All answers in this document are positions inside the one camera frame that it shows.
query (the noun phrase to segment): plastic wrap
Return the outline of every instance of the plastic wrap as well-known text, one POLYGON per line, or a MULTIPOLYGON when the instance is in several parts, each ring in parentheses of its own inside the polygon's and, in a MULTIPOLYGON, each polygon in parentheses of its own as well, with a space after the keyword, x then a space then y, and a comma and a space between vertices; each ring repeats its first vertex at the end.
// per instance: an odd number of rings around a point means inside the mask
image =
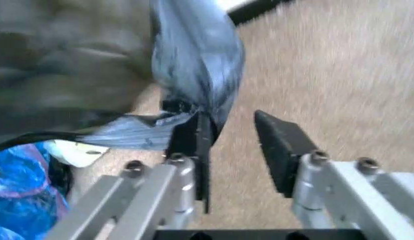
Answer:
POLYGON ((0 0, 0 150, 51 139, 163 150, 197 111, 217 137, 243 72, 234 25, 211 0, 147 2, 0 0), (161 114, 126 115, 151 76, 161 114))
POLYGON ((67 211, 42 143, 0 151, 0 239, 42 239, 67 211))

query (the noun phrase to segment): carpet floor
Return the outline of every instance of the carpet floor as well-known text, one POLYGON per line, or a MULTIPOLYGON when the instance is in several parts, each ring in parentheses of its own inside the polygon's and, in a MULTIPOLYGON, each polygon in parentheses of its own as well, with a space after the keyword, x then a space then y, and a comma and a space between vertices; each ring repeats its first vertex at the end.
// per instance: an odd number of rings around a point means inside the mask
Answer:
MULTIPOLYGON (((253 113, 298 123, 334 160, 369 156, 414 172, 414 0, 295 0, 239 26, 246 69, 238 99, 211 150, 211 214, 193 228, 300 227, 275 193, 253 113)), ((158 111, 152 88, 138 112, 158 111)), ((85 192, 124 163, 160 152, 113 149, 75 171, 85 192)))

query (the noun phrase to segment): black plastic bag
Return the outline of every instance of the black plastic bag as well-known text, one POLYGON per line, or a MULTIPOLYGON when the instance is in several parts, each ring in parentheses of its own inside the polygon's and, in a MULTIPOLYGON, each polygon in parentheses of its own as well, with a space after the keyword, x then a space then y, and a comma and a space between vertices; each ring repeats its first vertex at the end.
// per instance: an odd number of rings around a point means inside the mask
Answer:
POLYGON ((244 47, 213 1, 0 0, 0 12, 0 150, 51 139, 163 150, 199 111, 223 128, 244 47), (126 114, 152 76, 161 114, 126 114))

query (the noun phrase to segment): white object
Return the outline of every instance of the white object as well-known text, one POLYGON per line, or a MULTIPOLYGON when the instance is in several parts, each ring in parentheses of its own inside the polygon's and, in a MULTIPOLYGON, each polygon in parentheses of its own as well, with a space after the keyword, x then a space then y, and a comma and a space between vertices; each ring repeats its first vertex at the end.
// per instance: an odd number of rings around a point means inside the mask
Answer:
POLYGON ((217 5, 225 12, 230 12, 240 7, 243 7, 254 0, 216 0, 217 5))
POLYGON ((77 168, 90 166, 109 149, 104 146, 88 145, 65 140, 46 141, 44 147, 59 162, 77 168))

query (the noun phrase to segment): blue plastic bag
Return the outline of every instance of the blue plastic bag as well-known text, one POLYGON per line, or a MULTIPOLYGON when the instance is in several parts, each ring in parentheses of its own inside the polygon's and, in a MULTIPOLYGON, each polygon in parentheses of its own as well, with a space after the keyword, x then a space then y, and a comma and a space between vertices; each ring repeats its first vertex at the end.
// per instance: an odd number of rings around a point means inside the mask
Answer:
POLYGON ((38 240, 68 205, 51 186, 50 156, 43 143, 0 151, 0 239, 38 240))

